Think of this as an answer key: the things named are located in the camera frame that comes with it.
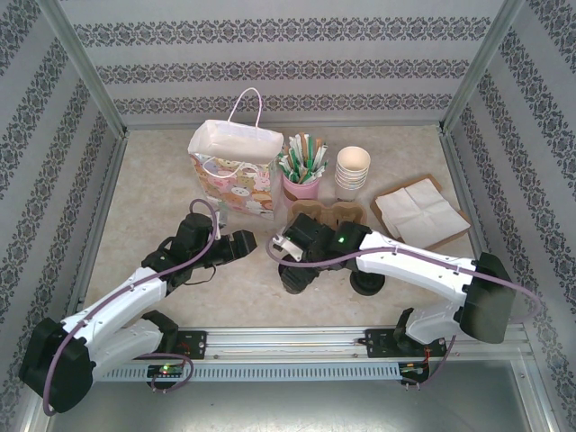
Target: floral gift bag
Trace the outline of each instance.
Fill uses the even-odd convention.
[[[248,90],[258,95],[259,110],[255,126],[230,121],[240,99]],[[245,90],[227,121],[208,120],[193,135],[188,153],[206,196],[236,212],[274,218],[280,193],[276,155],[284,136],[258,128],[262,98],[253,87]]]

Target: bag handle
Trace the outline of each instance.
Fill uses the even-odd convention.
[[[238,164],[238,167],[234,170],[233,173],[230,173],[230,174],[228,174],[228,175],[217,175],[217,174],[211,173],[210,171],[208,171],[208,169],[206,169],[206,164],[207,164],[208,162],[210,162],[211,160],[213,160],[214,158],[216,158],[216,157],[215,157],[215,156],[212,156],[212,157],[210,157],[209,159],[207,159],[206,162],[204,162],[204,163],[202,164],[203,170],[206,171],[206,173],[208,173],[208,174],[209,174],[210,176],[212,176],[212,177],[217,177],[217,178],[229,178],[229,177],[232,177],[232,176],[234,176],[234,175],[242,168],[242,166],[244,165],[244,162],[240,162],[240,163]],[[249,166],[248,168],[251,169],[252,171],[258,172],[258,171],[257,171],[256,169],[254,169],[252,166]]]
[[[258,127],[258,123],[260,122],[260,114],[262,114],[262,96],[254,87],[247,88],[246,90],[244,90],[240,94],[240,96],[238,96],[238,100],[236,101],[236,103],[234,103],[234,108],[232,108],[232,112],[230,113],[230,116],[228,118],[228,122],[230,122],[232,115],[234,115],[234,112],[236,111],[236,108],[238,107],[238,104],[240,103],[240,99],[242,99],[242,96],[244,95],[244,93],[249,92],[250,90],[254,90],[256,92],[256,94],[258,95],[259,108],[258,108],[258,116],[256,117],[256,127]]]

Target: pink cup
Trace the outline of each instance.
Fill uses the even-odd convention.
[[[320,179],[317,178],[309,184],[296,184],[288,180],[285,175],[283,179],[283,195],[286,208],[290,208],[296,200],[317,200]]]

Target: beige floor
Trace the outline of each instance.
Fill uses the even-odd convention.
[[[279,131],[293,135],[300,130]],[[367,209],[368,225],[375,230],[380,225],[368,207],[374,195],[415,176],[432,174],[443,186],[445,198],[458,207],[434,126],[314,128],[306,132],[329,144],[332,163],[319,193],[325,203],[335,201],[333,175],[338,150],[360,145],[371,153],[370,175],[357,200]],[[86,304],[124,282],[160,241],[176,233],[189,202],[203,197],[186,152],[192,135],[192,130],[130,134]],[[350,287],[347,270],[325,272],[302,294],[290,295],[263,248],[284,224],[285,217],[272,222],[231,213],[223,233],[252,230],[258,249],[240,261],[218,267],[210,283],[179,287],[154,309],[181,327],[362,326],[395,324],[404,309],[439,300],[431,292],[392,278],[374,297],[363,297]],[[436,252],[473,256],[467,236]],[[204,279],[209,272],[194,271],[192,281]]]

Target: patterned wallpaper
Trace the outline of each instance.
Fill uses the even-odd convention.
[[[135,126],[224,118],[249,86],[264,96],[265,122],[439,121],[502,0],[422,3],[61,4]],[[247,99],[238,119],[256,107]]]
[[[34,326],[65,315],[116,139],[33,0],[0,2],[0,431]]]
[[[576,430],[576,14],[526,2],[454,128],[490,249],[538,293],[529,334],[562,430]]]

